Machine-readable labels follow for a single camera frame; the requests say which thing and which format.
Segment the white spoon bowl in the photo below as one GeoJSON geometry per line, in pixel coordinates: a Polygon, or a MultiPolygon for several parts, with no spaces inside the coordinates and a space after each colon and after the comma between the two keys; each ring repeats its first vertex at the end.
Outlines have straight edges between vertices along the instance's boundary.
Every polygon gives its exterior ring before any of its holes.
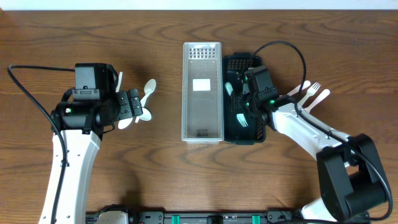
{"type": "Polygon", "coordinates": [[[141,99],[141,106],[145,108],[148,97],[155,91],[157,86],[155,79],[150,79],[144,87],[144,97],[141,99]]]}
{"type": "Polygon", "coordinates": [[[120,120],[118,122],[118,128],[125,129],[132,123],[132,121],[133,121],[133,118],[127,118],[127,119],[120,120]]]}

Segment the pale green fork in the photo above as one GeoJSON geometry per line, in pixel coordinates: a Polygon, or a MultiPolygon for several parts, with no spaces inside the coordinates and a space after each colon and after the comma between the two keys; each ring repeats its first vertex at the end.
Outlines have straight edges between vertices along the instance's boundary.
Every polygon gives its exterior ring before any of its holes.
{"type": "MultiPolygon", "coordinates": [[[[230,84],[230,82],[226,82],[226,83],[224,84],[224,87],[226,88],[226,91],[227,91],[228,95],[231,96],[231,95],[232,95],[232,92],[233,92],[233,86],[232,86],[232,84],[230,84]]],[[[240,123],[240,125],[241,125],[242,127],[244,127],[244,128],[248,127],[248,123],[247,123],[247,121],[246,121],[246,118],[245,118],[245,116],[244,116],[242,113],[237,114],[237,115],[236,115],[236,118],[237,118],[238,122],[240,123]]]]}

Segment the white spoon crossing diagonal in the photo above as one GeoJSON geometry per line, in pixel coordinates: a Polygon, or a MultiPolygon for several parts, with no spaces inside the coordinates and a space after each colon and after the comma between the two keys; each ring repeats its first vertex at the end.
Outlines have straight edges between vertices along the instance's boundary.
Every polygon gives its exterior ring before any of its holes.
{"type": "Polygon", "coordinates": [[[152,119],[152,114],[147,108],[142,108],[142,114],[136,117],[135,122],[138,123],[140,120],[150,121],[152,119]]]}

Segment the white spoon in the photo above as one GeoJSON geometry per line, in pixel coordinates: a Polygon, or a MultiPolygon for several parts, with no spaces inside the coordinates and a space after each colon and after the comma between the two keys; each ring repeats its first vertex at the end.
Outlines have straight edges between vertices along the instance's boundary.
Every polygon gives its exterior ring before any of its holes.
{"type": "Polygon", "coordinates": [[[118,84],[115,89],[116,93],[120,91],[122,80],[123,80],[123,72],[120,72],[118,76],[118,84]]]}
{"type": "MultiPolygon", "coordinates": [[[[302,89],[304,90],[304,89],[308,88],[310,85],[311,85],[311,82],[309,80],[305,80],[303,83],[302,89]]],[[[301,87],[301,85],[296,86],[293,90],[288,92],[288,95],[293,96],[293,95],[297,94],[300,90],[300,87],[301,87]]]]}

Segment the white fork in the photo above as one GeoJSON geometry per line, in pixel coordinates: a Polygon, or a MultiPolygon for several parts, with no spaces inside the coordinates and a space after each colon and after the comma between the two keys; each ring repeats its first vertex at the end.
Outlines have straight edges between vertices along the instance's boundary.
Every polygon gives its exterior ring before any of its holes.
{"type": "Polygon", "coordinates": [[[305,96],[299,101],[300,105],[304,105],[305,102],[311,97],[313,96],[318,89],[321,87],[321,84],[318,82],[315,82],[311,87],[308,88],[305,96]]]}
{"type": "Polygon", "coordinates": [[[321,103],[331,91],[329,89],[324,89],[306,108],[306,112],[310,112],[317,104],[321,103]]]}

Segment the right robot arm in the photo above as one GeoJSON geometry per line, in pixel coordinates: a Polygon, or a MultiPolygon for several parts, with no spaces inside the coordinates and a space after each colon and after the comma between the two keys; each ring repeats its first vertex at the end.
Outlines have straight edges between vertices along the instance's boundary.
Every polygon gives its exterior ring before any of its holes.
{"type": "Polygon", "coordinates": [[[306,112],[289,95],[269,91],[229,94],[231,110],[253,115],[274,131],[306,150],[317,162],[320,198],[301,209],[310,223],[370,222],[370,209],[388,204],[392,192],[374,141],[365,134],[350,136],[337,131],[306,112]]]}

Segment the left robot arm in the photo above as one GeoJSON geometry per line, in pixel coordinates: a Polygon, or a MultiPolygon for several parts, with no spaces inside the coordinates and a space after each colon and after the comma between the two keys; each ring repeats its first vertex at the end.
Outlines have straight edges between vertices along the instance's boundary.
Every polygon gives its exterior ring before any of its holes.
{"type": "Polygon", "coordinates": [[[67,90],[50,114],[53,162],[40,223],[84,223],[91,171],[104,127],[143,113],[136,89],[67,90]]]}

